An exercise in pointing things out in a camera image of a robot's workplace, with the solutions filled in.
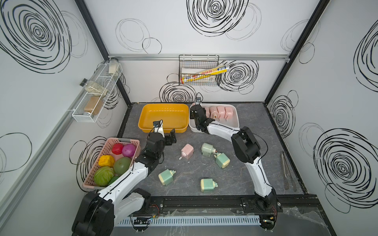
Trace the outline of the white plastic tray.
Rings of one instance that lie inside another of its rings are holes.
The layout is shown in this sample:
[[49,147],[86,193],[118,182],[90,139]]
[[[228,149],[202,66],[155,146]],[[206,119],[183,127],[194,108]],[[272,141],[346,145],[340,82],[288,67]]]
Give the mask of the white plastic tray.
[[[201,131],[197,130],[197,128],[195,126],[194,117],[191,114],[191,107],[192,106],[194,106],[194,103],[189,107],[189,128],[194,133],[200,133]],[[226,112],[232,110],[233,115],[232,115],[231,118],[216,120],[216,122],[218,122],[218,123],[220,123],[222,125],[230,126],[230,127],[235,127],[235,128],[239,128],[240,127],[239,126],[238,113],[237,113],[237,109],[236,109],[235,106],[233,106],[231,104],[216,104],[216,103],[202,103],[201,106],[203,108],[210,108],[212,106],[215,106],[215,107],[223,106],[225,108]]]

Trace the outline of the green sharpener round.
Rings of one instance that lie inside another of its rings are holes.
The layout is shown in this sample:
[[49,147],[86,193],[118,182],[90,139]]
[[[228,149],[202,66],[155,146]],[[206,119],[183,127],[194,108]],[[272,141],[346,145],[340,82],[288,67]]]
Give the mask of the green sharpener round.
[[201,152],[202,152],[202,155],[205,157],[211,157],[217,153],[214,146],[208,143],[203,143],[201,147]]

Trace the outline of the yellow plastic tray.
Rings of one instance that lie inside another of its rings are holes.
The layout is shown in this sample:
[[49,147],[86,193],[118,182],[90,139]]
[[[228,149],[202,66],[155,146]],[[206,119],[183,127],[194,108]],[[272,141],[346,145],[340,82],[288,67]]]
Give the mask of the yellow plastic tray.
[[175,129],[176,133],[184,133],[189,126],[189,107],[186,104],[147,104],[143,107],[138,121],[138,128],[149,133],[153,122],[163,121],[165,133]]

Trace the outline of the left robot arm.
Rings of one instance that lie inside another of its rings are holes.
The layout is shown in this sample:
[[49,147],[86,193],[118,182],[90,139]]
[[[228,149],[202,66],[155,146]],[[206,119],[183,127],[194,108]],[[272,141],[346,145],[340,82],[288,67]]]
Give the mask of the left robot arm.
[[109,236],[114,227],[131,214],[148,210],[150,193],[135,186],[161,163],[166,146],[177,142],[175,130],[164,134],[152,132],[145,148],[132,166],[115,182],[101,191],[86,194],[75,217],[74,236]]

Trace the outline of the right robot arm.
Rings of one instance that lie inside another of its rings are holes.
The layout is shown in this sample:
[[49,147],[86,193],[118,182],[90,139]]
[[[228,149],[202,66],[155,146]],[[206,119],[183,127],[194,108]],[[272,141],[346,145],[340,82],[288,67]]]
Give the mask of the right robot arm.
[[276,191],[268,181],[261,161],[260,144],[252,131],[246,126],[231,127],[206,117],[200,104],[190,107],[190,114],[194,118],[197,130],[232,142],[236,157],[246,165],[253,180],[259,210],[277,210]]

